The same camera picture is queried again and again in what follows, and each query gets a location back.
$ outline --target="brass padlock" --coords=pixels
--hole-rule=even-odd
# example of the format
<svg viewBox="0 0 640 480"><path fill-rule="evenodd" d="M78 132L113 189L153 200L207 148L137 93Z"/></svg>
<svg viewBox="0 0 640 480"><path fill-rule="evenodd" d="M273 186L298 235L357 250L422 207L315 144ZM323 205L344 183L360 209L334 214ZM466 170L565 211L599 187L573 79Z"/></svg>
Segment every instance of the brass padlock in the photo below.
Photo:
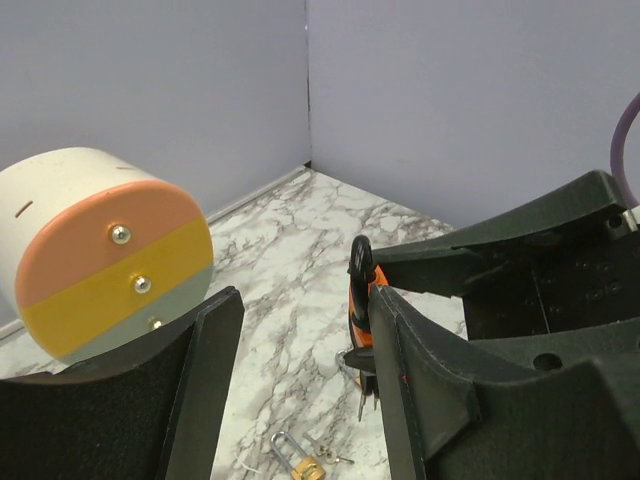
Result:
<svg viewBox="0 0 640 480"><path fill-rule="evenodd" d="M289 443L291 443L291 445L293 445L293 447L303 457L302 461L298 463L295 468L291 465L291 462L282 455L282 452L276 446L276 440L280 437L284 437L289 441ZM271 450L273 450L273 453L278 456L280 463L289 470L291 478L294 480L323 480L327 476L327 472L322 468L322 465L320 465L315 458L305 452L300 444L298 444L298 442L296 442L287 432L280 431L271 436Z"/></svg>

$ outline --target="gray wall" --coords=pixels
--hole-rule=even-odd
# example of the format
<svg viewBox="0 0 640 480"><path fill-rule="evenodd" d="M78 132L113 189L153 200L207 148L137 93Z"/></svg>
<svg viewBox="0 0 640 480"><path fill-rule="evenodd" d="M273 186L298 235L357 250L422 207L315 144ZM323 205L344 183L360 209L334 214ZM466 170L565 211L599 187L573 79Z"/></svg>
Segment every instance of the gray wall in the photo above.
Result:
<svg viewBox="0 0 640 480"><path fill-rule="evenodd" d="M310 159L304 25L304 0L2 2L0 168L92 146L219 210Z"/></svg>
<svg viewBox="0 0 640 480"><path fill-rule="evenodd" d="M639 22L637 1L309 0L314 167L457 226L608 170ZM638 194L638 128L627 146Z"/></svg>

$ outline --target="marble countertop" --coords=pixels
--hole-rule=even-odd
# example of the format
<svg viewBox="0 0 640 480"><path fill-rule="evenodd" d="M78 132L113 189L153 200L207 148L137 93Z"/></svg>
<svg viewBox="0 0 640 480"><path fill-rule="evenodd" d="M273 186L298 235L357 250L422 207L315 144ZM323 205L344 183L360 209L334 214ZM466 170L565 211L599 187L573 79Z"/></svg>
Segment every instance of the marble countertop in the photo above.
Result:
<svg viewBox="0 0 640 480"><path fill-rule="evenodd" d="M355 461L325 465L328 478L390 478L380 408L369 402L358 422L359 391L334 360L349 346L350 245L361 233L379 248L450 230L310 170L211 226L210 293L233 285L246 308L212 479L290 478L270 451L278 430L311 452L308 432ZM459 300L403 295L466 336ZM0 344L2 378L61 368L24 330Z"/></svg>

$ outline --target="cylindrical box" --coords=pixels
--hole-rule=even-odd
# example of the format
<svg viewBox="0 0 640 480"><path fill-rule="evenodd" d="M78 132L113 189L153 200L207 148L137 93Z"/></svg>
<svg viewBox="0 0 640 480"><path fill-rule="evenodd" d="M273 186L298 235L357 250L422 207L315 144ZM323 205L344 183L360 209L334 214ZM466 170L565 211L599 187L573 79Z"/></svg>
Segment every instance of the cylindrical box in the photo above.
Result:
<svg viewBox="0 0 640 480"><path fill-rule="evenodd" d="M184 190L105 152L65 148L0 172L0 292L73 363L170 322L211 282L209 228Z"/></svg>

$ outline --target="baseboard trim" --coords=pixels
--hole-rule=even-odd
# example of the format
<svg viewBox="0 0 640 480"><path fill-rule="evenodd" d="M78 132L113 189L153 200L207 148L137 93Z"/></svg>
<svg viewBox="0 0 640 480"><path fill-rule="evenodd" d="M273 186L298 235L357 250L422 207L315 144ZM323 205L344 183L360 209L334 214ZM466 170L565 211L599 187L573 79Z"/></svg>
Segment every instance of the baseboard trim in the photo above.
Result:
<svg viewBox="0 0 640 480"><path fill-rule="evenodd" d="M222 217L225 217L233 213L234 211L244 207L247 203L255 200L256 198L282 185L283 183L293 180L297 176L303 174L307 169L308 169L307 164L301 165L295 168L294 170L287 173L286 175L283 175L277 180L274 180L273 182L265 185L264 187L259 188L258 190L256 190L253 193L250 193L249 195L242 198L241 200L238 200L237 202L232 203L228 207L223 208L218 212L210 214L209 216L207 216L207 223L211 225L215 221L220 220ZM20 332L23 328L24 328L24 323L19 318L16 318L15 320L13 320L12 322L9 322L5 326L0 327L0 341L5 340L11 335L15 335L16 333Z"/></svg>
<svg viewBox="0 0 640 480"><path fill-rule="evenodd" d="M19 318L0 327L0 342L11 335L18 333L24 328L24 323Z"/></svg>
<svg viewBox="0 0 640 480"><path fill-rule="evenodd" d="M219 211L217 211L215 213L212 213L212 214L208 215L207 216L207 223L209 225L211 225L212 223L220 220L221 218L226 217L230 213L233 213L236 210L244 207L247 203L252 202L256 198L261 197L265 193L273 190L274 188L279 187L283 183L286 183L286 182L289 182L289 181L293 180L294 178L296 178L297 176L303 174L306 171L307 171L307 167L305 165L300 165L299 167L296 167L294 170L292 170L291 172L287 173L286 175L283 175L282 177L278 178L277 180L274 180L273 182L265 185L264 187L259 188L258 190L256 190L256 191L250 193L249 195L247 195L246 197L238 200L237 202L232 203L228 207L225 207L222 210L219 210Z"/></svg>

